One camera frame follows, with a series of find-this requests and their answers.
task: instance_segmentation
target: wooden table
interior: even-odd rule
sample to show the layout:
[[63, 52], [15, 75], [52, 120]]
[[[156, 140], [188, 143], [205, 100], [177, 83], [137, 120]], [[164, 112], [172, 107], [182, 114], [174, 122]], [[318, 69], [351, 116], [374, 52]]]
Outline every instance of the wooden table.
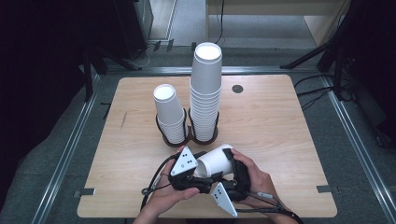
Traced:
[[[85, 188], [80, 217], [136, 217], [142, 188], [175, 148], [157, 129], [153, 90], [173, 85], [183, 107], [190, 107], [189, 77], [127, 77], [120, 81]], [[223, 76], [219, 136], [208, 146], [190, 141], [193, 153], [232, 145], [271, 174], [284, 203], [300, 217], [334, 217], [337, 209], [291, 80], [286, 75]], [[241, 85], [243, 92], [232, 91]], [[262, 217], [261, 214], [238, 214]], [[207, 194], [178, 203], [161, 217], [229, 217]]]

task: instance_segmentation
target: hand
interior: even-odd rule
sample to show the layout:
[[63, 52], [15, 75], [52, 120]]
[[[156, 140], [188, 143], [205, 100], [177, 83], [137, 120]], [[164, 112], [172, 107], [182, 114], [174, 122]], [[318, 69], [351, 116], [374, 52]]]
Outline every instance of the hand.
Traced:
[[[250, 191], [252, 193], [263, 192], [267, 194], [272, 194], [282, 205], [285, 209], [289, 210], [289, 208], [283, 204], [279, 196], [277, 195], [274, 183], [271, 179], [271, 176], [264, 171], [260, 170], [260, 168], [254, 163], [253, 159], [245, 156], [244, 154], [240, 153], [236, 149], [232, 149], [231, 152], [233, 153], [233, 158], [237, 161], [241, 161], [247, 167], [247, 172], [250, 177]], [[276, 203], [275, 200], [266, 200], [270, 203]], [[269, 208], [273, 207], [273, 205], [269, 203], [265, 203], [253, 197], [247, 197], [245, 200], [240, 201], [238, 203], [242, 203], [248, 205], [252, 208]], [[265, 214], [269, 218], [271, 218], [275, 223], [297, 223], [291, 217], [286, 217], [281, 214]]]
[[[184, 147], [180, 147], [176, 153], [181, 152], [183, 148]], [[170, 184], [168, 175], [174, 162], [175, 160], [170, 160], [166, 163], [165, 167], [161, 171], [161, 179], [157, 184], [157, 188]], [[134, 220], [134, 223], [155, 223], [155, 220], [160, 214], [171, 209], [176, 203], [192, 198], [198, 193], [198, 188], [175, 190], [172, 185], [163, 189], [154, 190], [146, 206]]]

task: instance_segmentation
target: small hole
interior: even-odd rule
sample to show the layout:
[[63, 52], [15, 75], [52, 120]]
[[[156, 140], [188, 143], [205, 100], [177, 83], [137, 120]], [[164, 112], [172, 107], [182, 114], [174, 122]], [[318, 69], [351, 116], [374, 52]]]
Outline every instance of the small hole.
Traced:
[[233, 92], [241, 93], [242, 91], [244, 91], [244, 88], [241, 85], [234, 85], [233, 86]]

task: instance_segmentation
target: inverted paper cup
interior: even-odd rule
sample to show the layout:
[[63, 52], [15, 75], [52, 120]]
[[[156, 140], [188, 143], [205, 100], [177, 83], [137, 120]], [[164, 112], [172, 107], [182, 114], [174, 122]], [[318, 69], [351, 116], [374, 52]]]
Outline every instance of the inverted paper cup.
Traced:
[[225, 156], [223, 149], [233, 148], [228, 144], [223, 144], [205, 155], [197, 159], [198, 166], [195, 169], [195, 174], [198, 177], [210, 177], [218, 172], [223, 172], [223, 175], [233, 173], [233, 166]]
[[157, 108], [158, 120], [163, 124], [175, 124], [183, 119], [184, 111], [178, 100], [175, 88], [169, 84], [162, 84], [155, 88], [154, 102]]
[[221, 87], [221, 48], [205, 42], [195, 48], [191, 69], [191, 86], [201, 94], [210, 94]]

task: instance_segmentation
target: white triangular marker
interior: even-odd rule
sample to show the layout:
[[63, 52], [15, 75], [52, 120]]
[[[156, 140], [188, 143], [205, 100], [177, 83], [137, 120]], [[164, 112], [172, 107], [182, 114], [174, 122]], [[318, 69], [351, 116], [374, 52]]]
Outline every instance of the white triangular marker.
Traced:
[[194, 155], [192, 155], [190, 149], [188, 147], [184, 147], [175, 163], [174, 168], [171, 171], [171, 176], [179, 175], [197, 166], [198, 161], [194, 158]]
[[231, 216], [237, 217], [238, 214], [235, 211], [235, 208], [233, 207], [233, 203], [231, 202], [230, 198], [228, 197], [227, 192], [225, 191], [225, 188], [221, 183], [218, 183], [216, 187], [213, 189], [211, 193], [212, 197], [216, 200], [216, 203], [218, 203], [218, 206], [224, 209], [226, 212], [228, 212]]

